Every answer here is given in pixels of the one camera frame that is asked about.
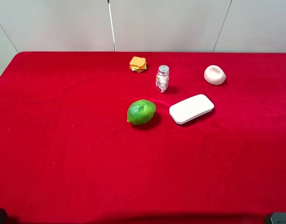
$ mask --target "small glass jar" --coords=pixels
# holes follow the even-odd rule
[[[167,65],[161,65],[158,68],[156,77],[156,88],[160,92],[165,92],[169,83],[169,67]]]

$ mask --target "red tablecloth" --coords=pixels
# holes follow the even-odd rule
[[[132,56],[148,70],[129,70]],[[221,86],[203,78],[211,64]],[[197,94],[214,110],[177,125],[169,107]],[[132,126],[139,99],[157,113]],[[0,207],[20,223],[262,223],[286,211],[286,54],[18,54],[0,78]]]

